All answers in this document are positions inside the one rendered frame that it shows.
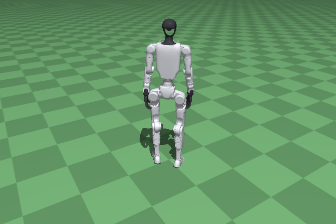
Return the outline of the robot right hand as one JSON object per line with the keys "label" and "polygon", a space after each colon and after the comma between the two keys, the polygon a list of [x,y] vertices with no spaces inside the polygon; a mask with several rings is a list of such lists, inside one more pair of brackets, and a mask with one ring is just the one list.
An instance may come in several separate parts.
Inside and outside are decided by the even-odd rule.
{"label": "robot right hand", "polygon": [[194,90],[190,90],[190,93],[187,92],[188,95],[186,97],[186,99],[187,99],[187,101],[186,101],[186,109],[188,109],[191,106],[192,96],[194,94],[193,92],[194,92]]}

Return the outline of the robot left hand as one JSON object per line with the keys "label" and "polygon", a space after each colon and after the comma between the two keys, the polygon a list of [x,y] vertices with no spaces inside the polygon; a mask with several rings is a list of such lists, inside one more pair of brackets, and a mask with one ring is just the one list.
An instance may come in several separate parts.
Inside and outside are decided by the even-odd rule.
{"label": "robot left hand", "polygon": [[148,100],[148,95],[149,95],[148,89],[144,89],[143,95],[144,95],[144,102],[145,102],[146,108],[152,109],[151,106],[148,105],[148,103],[150,103],[149,100]]}

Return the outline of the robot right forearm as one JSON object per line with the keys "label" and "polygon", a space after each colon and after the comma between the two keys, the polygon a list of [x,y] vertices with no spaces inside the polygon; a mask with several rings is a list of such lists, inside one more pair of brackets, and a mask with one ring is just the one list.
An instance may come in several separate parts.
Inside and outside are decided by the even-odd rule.
{"label": "robot right forearm", "polygon": [[194,90],[194,83],[193,83],[193,69],[191,67],[191,75],[187,75],[185,77],[186,79],[186,86],[187,86],[187,92],[190,93],[190,90]]}

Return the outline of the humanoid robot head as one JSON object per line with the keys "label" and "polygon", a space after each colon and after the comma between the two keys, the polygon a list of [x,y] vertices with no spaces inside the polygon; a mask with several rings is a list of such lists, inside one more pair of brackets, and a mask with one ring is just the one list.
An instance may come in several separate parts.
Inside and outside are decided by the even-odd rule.
{"label": "humanoid robot head", "polygon": [[[165,34],[165,41],[163,41],[161,44],[163,44],[163,45],[174,45],[174,44],[176,44],[173,41],[173,36],[176,32],[176,22],[175,22],[175,20],[173,20],[173,19],[164,20],[164,22],[162,24],[162,28],[163,28],[163,31],[164,31],[164,34]],[[167,35],[166,32],[165,32],[165,29],[167,29],[168,31],[170,31],[171,29],[174,29],[173,35]]]}

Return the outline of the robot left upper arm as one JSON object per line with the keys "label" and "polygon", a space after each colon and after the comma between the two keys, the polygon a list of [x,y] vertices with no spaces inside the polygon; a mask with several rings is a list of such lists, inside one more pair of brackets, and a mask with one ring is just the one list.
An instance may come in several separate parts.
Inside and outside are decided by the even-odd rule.
{"label": "robot left upper arm", "polygon": [[153,60],[154,60],[154,52],[157,44],[149,44],[146,49],[146,73],[153,73],[154,66]]}

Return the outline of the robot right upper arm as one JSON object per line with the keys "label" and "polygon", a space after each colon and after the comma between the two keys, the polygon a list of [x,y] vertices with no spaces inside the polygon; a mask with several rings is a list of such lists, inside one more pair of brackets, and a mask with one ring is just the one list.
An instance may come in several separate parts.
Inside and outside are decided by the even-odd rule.
{"label": "robot right upper arm", "polygon": [[192,64],[192,56],[191,56],[191,48],[188,45],[180,45],[181,53],[184,55],[184,66],[183,73],[185,75],[191,75],[191,64]]}

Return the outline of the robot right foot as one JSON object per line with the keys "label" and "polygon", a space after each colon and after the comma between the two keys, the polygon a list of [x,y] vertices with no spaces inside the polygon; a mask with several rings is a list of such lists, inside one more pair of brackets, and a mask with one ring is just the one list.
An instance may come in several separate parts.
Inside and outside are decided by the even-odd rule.
{"label": "robot right foot", "polygon": [[181,157],[182,159],[179,161],[179,158],[175,160],[174,166],[180,167],[180,165],[184,162],[184,157]]}

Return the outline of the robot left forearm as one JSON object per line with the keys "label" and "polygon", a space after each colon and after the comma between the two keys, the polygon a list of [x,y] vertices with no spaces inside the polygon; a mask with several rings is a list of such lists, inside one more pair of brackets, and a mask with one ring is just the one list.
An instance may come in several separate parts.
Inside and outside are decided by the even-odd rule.
{"label": "robot left forearm", "polygon": [[149,73],[146,73],[146,66],[145,66],[145,69],[144,69],[144,83],[143,83],[143,92],[144,92],[144,89],[148,89],[148,93],[150,91],[150,85],[151,85],[151,78],[152,78],[152,75],[149,74]]}

